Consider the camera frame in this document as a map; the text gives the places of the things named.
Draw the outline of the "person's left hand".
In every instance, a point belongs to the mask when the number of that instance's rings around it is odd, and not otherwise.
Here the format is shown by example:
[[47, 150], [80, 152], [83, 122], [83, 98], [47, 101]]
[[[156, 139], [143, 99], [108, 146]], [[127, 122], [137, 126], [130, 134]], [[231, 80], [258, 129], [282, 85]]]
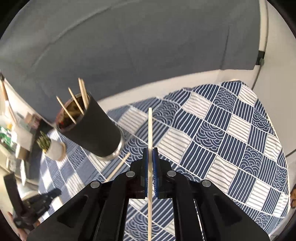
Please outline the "person's left hand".
[[13, 229], [15, 230], [16, 234], [18, 235], [18, 237], [22, 240], [22, 241], [26, 241], [28, 234], [26, 233], [26, 231], [22, 228], [17, 228], [15, 223], [14, 223], [14, 219], [13, 219], [13, 215], [10, 212], [7, 212], [9, 220], [12, 224]]

